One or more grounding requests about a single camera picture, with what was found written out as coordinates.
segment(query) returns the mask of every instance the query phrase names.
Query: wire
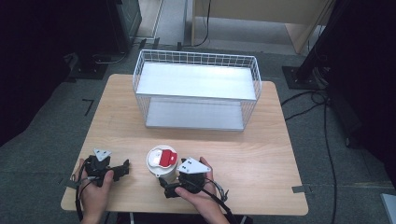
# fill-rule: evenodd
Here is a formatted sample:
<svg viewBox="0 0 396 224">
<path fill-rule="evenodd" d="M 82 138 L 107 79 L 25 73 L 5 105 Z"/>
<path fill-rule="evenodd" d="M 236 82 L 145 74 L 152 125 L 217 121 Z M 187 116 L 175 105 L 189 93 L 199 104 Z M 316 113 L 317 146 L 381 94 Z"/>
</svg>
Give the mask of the wire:
<svg viewBox="0 0 396 224">
<path fill-rule="evenodd" d="M 326 148 L 327 148 L 327 154 L 329 155 L 329 160 L 330 160 L 330 165 L 332 167 L 332 181 L 334 185 L 334 195 L 333 195 L 333 200 L 332 200 L 332 224 L 335 221 L 335 215 L 337 212 L 337 178 L 335 176 L 335 170 L 334 170 L 334 163 L 332 161 L 332 153 L 330 152 L 330 147 L 329 147 L 329 139 L 327 137 L 327 104 L 324 105 L 324 138 L 326 140 Z"/>
<path fill-rule="evenodd" d="M 204 2 L 202 2 L 202 4 L 201 4 L 201 8 L 202 8 L 202 11 L 204 11 Z M 207 22 L 205 22 L 205 17 L 202 17 L 202 22 L 204 23 L 204 27 L 206 28 L 206 33 L 207 33 L 207 38 L 208 38 L 208 40 L 209 40 L 209 43 L 207 43 L 207 46 L 208 45 L 210 45 L 210 38 L 209 38 L 209 27 L 208 27 L 208 25 L 209 25 L 209 18 L 206 18 L 207 19 Z"/>
<path fill-rule="evenodd" d="M 103 222 L 104 224 L 107 224 L 107 222 L 108 222 L 108 217 L 110 217 L 110 212 L 107 212 L 105 221 Z"/>
<path fill-rule="evenodd" d="M 326 104 L 326 101 L 327 101 L 326 97 L 323 96 L 323 95 L 322 95 L 321 93 L 319 93 L 318 91 L 304 91 L 304 92 L 301 92 L 301 93 L 298 93 L 298 94 L 296 94 L 296 95 L 291 96 L 289 99 L 285 100 L 281 105 L 284 105 L 285 103 L 289 102 L 290 100 L 296 99 L 296 98 L 298 98 L 298 97 L 300 97 L 300 96 L 302 96 L 302 95 L 308 94 L 308 93 L 311 93 L 311 100 L 315 103 L 315 105 L 313 105 L 313 106 L 311 106 L 310 108 L 304 110 L 303 112 L 299 112 L 299 113 L 297 113 L 297 114 L 294 114 L 294 115 L 292 115 L 292 116 L 286 118 L 285 121 L 286 121 L 286 120 L 289 120 L 289 119 L 293 119 L 293 118 L 295 118 L 295 117 L 297 117 L 297 116 L 306 114 L 306 113 L 308 113 L 309 111 L 311 111 L 312 109 L 314 109 L 314 108 L 317 107 L 317 106 Z M 319 95 L 319 96 L 323 99 L 323 101 L 322 101 L 322 102 L 317 102 L 317 101 L 314 99 L 314 95 Z"/>
<path fill-rule="evenodd" d="M 80 200 L 81 200 L 82 191 L 84 191 L 84 189 L 87 188 L 91 183 L 92 183 L 92 181 L 90 181 L 87 185 L 84 186 L 84 188 L 82 188 L 81 192 L 80 192 L 79 195 L 78 195 L 78 198 L 79 198 Z"/>
<path fill-rule="evenodd" d="M 320 84 L 324 86 L 324 89 L 326 89 L 326 87 L 329 86 L 329 82 L 327 82 L 325 79 L 329 71 L 330 71 L 329 67 L 315 67 L 312 71 L 312 74 L 320 82 Z"/>
<path fill-rule="evenodd" d="M 215 185 L 216 189 L 218 189 L 218 191 L 219 191 L 221 200 L 222 200 L 223 202 L 226 202 L 227 199 L 228 199 L 227 194 L 228 194 L 228 191 L 229 191 L 229 190 L 227 189 L 227 192 L 224 193 L 224 189 L 221 187 L 220 184 L 218 184 L 218 182 L 216 182 L 216 181 L 214 181 L 214 180 L 211 180 L 211 179 L 209 179 L 209 178 L 205 178 L 205 179 L 208 180 L 209 182 L 211 182 L 212 184 Z"/>
<path fill-rule="evenodd" d="M 212 0 L 209 0 L 209 6 L 207 7 L 207 15 L 206 15 L 206 26 L 205 26 L 206 27 L 206 36 L 205 36 L 205 39 L 197 45 L 190 45 L 190 46 L 183 46 L 183 47 L 194 47 L 195 48 L 195 47 L 199 47 L 199 46 L 203 45 L 206 42 L 207 38 L 209 37 L 209 18 L 210 18 L 211 4 L 212 4 Z"/>
<path fill-rule="evenodd" d="M 235 217 L 233 216 L 233 213 L 231 212 L 231 209 L 229 207 L 227 207 L 227 205 L 225 205 L 225 203 L 219 199 L 216 195 L 212 194 L 211 192 L 207 191 L 206 189 L 192 183 L 189 180 L 183 180 L 193 186 L 195 186 L 196 188 L 200 189 L 201 191 L 203 191 L 205 194 L 209 195 L 216 203 L 218 203 L 223 209 L 224 211 L 227 213 L 227 216 L 229 217 L 229 219 L 231 220 L 231 222 L 233 224 L 237 224 L 238 222 L 236 221 Z"/>
<path fill-rule="evenodd" d="M 124 52 L 123 55 L 122 55 L 122 57 L 121 57 L 120 59 L 116 60 L 116 61 L 112 61 L 112 62 L 97 62 L 97 61 L 95 60 L 95 63 L 98 63 L 98 64 L 119 63 L 120 61 L 122 61 L 122 60 L 125 58 L 125 56 L 126 56 L 126 52 Z"/>
<path fill-rule="evenodd" d="M 296 115 L 293 115 L 293 116 L 289 117 L 288 119 L 292 119 L 292 118 L 294 118 L 294 117 L 296 117 L 298 115 L 306 113 L 306 112 L 310 111 L 311 109 L 313 109 L 313 108 L 315 108 L 315 107 L 317 107 L 319 105 L 324 105 L 324 114 L 323 114 L 323 117 L 324 117 L 324 124 L 323 124 L 324 138 L 325 138 L 325 142 L 326 142 L 326 149 L 327 149 L 327 154 L 329 156 L 330 165 L 332 167 L 332 181 L 333 181 L 333 187 L 334 187 L 334 195 L 333 195 L 333 201 L 332 201 L 332 222 L 331 222 L 333 224 L 334 221 L 335 221 L 335 216 L 336 216 L 336 212 L 337 212 L 337 195 L 338 195 L 338 192 L 337 192 L 337 178 L 335 176 L 334 163 L 332 161 L 332 153 L 330 152 L 329 138 L 328 138 L 328 134 L 327 134 L 327 103 L 328 103 L 329 98 L 325 97 L 324 95 L 322 95 L 320 93 L 318 93 L 318 91 L 305 91 L 305 92 L 301 92 L 299 94 L 296 94 L 294 96 L 291 96 L 289 99 L 285 100 L 282 103 L 282 105 L 284 105 L 285 103 L 289 102 L 290 100 L 296 99 L 296 98 L 298 98 L 298 97 L 300 97 L 300 96 L 302 96 L 304 94 L 308 94 L 309 92 L 312 93 L 311 94 L 311 100 L 315 103 L 315 105 L 312 106 L 311 108 L 305 110 L 302 113 L 299 113 L 299 114 L 296 114 Z M 323 102 L 316 101 L 314 99 L 314 95 L 315 94 L 320 95 L 322 97 L 322 99 L 323 99 Z"/>
<path fill-rule="evenodd" d="M 84 171 L 86 164 L 87 164 L 87 160 L 84 161 L 84 163 L 82 164 L 81 168 L 79 169 L 78 179 L 77 179 L 78 183 L 81 181 L 82 172 Z M 79 221 L 81 221 L 83 219 L 83 215 L 82 215 L 81 202 L 80 202 L 80 197 L 79 197 L 79 184 L 77 184 L 77 186 L 76 186 L 76 201 L 75 201 L 75 204 L 76 204 L 76 210 L 77 210 Z"/>
</svg>

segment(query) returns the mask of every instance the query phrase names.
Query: human hand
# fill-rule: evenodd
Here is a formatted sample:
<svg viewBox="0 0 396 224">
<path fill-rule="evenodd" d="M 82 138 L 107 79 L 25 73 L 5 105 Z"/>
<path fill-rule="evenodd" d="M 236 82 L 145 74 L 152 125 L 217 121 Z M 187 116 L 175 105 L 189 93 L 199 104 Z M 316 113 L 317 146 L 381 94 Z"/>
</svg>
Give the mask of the human hand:
<svg viewBox="0 0 396 224">
<path fill-rule="evenodd" d="M 201 157 L 200 161 L 205 166 L 210 168 L 210 172 L 205 174 L 206 178 L 209 180 L 214 180 L 213 168 L 209 165 L 209 163 L 207 163 L 204 157 Z M 217 194 L 215 185 L 210 181 L 205 183 L 204 189 L 214 195 Z M 193 194 L 188 192 L 186 189 L 178 187 L 175 189 L 175 193 L 177 193 L 184 200 L 192 203 L 195 209 L 208 223 L 229 223 L 227 218 L 222 214 L 219 204 L 203 191 Z"/>
<path fill-rule="evenodd" d="M 75 177 L 78 178 L 79 171 L 84 163 L 83 159 L 79 160 L 79 167 L 75 172 Z M 108 193 L 110 192 L 113 183 L 114 172 L 108 171 L 103 181 L 101 188 L 87 180 L 87 172 L 85 170 L 81 175 L 81 185 L 79 186 L 79 194 L 81 197 L 82 206 L 84 208 L 84 218 L 81 223 L 99 223 L 100 219 L 105 212 L 108 204 Z"/>
</svg>

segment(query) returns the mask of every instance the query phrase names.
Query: wrist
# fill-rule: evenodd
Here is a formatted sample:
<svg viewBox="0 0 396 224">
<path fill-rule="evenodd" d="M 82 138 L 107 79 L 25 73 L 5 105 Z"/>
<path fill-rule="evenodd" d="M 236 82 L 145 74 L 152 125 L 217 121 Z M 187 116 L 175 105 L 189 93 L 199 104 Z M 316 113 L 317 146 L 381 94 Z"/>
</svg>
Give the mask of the wrist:
<svg viewBox="0 0 396 224">
<path fill-rule="evenodd" d="M 229 224 L 227 218 L 221 212 L 221 209 L 213 209 L 212 212 L 201 214 L 209 224 Z"/>
<path fill-rule="evenodd" d="M 100 214 L 84 214 L 81 224 L 98 224 L 101 218 Z"/>
</svg>

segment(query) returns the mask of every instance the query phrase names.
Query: finger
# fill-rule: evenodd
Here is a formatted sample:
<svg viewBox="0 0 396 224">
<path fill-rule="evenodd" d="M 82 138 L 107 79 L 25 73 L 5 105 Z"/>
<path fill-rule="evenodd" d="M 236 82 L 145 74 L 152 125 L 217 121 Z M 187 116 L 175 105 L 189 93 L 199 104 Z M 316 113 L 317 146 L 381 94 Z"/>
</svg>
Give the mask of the finger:
<svg viewBox="0 0 396 224">
<path fill-rule="evenodd" d="M 211 179 L 211 180 L 214 180 L 214 179 L 213 179 L 213 168 L 212 168 L 212 166 L 207 162 L 207 160 L 205 160 L 204 157 L 200 157 L 199 160 L 200 160 L 205 166 L 207 166 L 207 167 L 210 168 L 210 172 L 205 173 L 205 174 L 206 174 L 206 178 Z"/>
<path fill-rule="evenodd" d="M 189 193 L 186 189 L 183 189 L 181 187 L 175 188 L 175 193 L 180 196 L 182 199 L 186 201 L 190 201 L 191 199 L 191 193 Z"/>
<path fill-rule="evenodd" d="M 114 171 L 109 170 L 105 175 L 105 179 L 103 180 L 102 190 L 105 192 L 109 192 L 111 185 L 113 184 L 113 176 Z"/>
<path fill-rule="evenodd" d="M 77 170 L 76 170 L 76 172 L 75 172 L 75 177 L 76 177 L 76 179 L 78 179 L 79 171 L 80 171 L 81 169 L 83 169 L 84 162 L 85 162 L 84 159 L 79 159 L 79 165 L 78 165 L 78 168 L 77 168 Z M 87 172 L 84 170 L 84 171 L 82 172 L 81 179 L 83 179 L 83 178 L 85 178 L 85 177 L 87 177 L 87 176 L 88 176 L 88 175 L 87 175 Z"/>
</svg>

